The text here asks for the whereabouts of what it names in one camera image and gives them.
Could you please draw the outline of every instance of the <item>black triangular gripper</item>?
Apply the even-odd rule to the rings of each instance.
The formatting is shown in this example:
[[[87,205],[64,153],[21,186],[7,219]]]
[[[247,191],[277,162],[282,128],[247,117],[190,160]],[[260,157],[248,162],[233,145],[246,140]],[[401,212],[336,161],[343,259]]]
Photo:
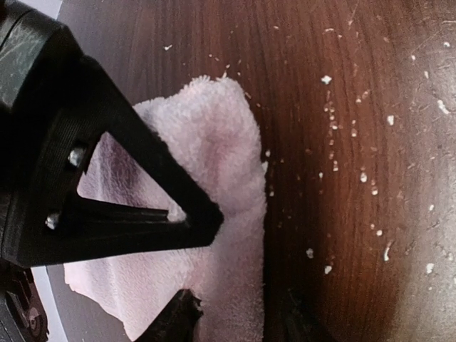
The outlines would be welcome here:
[[[7,146],[0,156],[0,257],[30,267],[211,244],[223,222],[217,204],[66,26],[24,13],[0,42]],[[79,197],[79,179],[105,132],[178,203],[185,221],[169,222],[164,210]]]

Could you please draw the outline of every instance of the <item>wooden table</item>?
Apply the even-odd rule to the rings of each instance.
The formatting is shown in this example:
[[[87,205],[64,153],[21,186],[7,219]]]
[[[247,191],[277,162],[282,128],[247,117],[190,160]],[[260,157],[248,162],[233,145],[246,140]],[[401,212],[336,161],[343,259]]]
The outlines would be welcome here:
[[[270,153],[266,342],[291,288],[339,341],[456,339],[454,1],[80,0],[60,19],[132,104],[203,74],[244,87]]]

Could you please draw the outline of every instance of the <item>white speck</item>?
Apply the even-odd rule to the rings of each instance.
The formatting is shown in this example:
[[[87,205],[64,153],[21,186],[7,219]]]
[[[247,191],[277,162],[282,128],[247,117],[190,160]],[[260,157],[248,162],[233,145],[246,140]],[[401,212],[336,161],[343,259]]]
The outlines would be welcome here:
[[[266,172],[268,172],[268,166],[269,166],[268,161],[262,163],[261,166],[263,167],[264,174],[266,174]]]
[[[389,126],[393,126],[394,125],[394,115],[388,115],[386,120],[388,121]]]
[[[442,113],[444,113],[445,115],[450,114],[450,111],[447,109],[447,107],[445,106],[445,104],[443,103],[442,100],[438,100],[437,104],[439,106],[439,109],[442,111]]]
[[[313,259],[313,257],[314,257],[314,251],[313,251],[312,248],[307,249],[307,250],[306,250],[306,254],[307,254],[307,257],[308,257],[309,259]]]
[[[391,244],[392,244],[392,242],[389,242],[388,245],[385,248],[385,251],[383,252],[383,261],[384,262],[387,262],[387,261],[390,260],[390,257],[388,256],[388,253],[390,252]]]
[[[360,181],[362,183],[366,183],[368,181],[368,176],[367,176],[367,174],[365,172],[362,172],[361,176],[359,177],[359,179],[360,179]]]
[[[332,77],[326,75],[325,77],[323,77],[323,78],[321,79],[321,82],[323,82],[323,83],[325,83],[326,85],[328,85],[332,80],[333,80]]]
[[[426,274],[431,274],[432,271],[434,271],[434,264],[433,263],[429,263],[426,265]]]

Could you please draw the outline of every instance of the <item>screw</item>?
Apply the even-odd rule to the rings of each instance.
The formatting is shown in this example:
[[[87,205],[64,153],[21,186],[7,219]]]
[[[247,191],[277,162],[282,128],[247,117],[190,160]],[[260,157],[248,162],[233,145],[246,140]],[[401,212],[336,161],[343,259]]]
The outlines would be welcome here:
[[[68,156],[68,161],[72,166],[79,167],[81,165],[86,149],[83,147],[75,147],[71,150],[70,155]]]
[[[53,214],[49,214],[48,217],[46,218],[46,226],[48,226],[49,229],[54,230],[55,228],[57,228],[59,219],[60,219],[59,213],[54,212]]]

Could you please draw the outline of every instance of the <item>pink cloth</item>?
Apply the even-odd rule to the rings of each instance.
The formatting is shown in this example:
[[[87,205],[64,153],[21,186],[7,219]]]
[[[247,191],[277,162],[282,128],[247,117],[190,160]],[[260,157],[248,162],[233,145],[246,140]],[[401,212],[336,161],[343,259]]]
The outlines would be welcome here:
[[[116,256],[65,265],[72,290],[97,301],[138,338],[179,289],[202,300],[195,340],[260,342],[263,336],[264,170],[258,125],[229,78],[193,80],[171,98],[135,106],[174,158],[219,204],[224,224],[210,247]],[[136,207],[182,210],[104,135],[78,191]]]

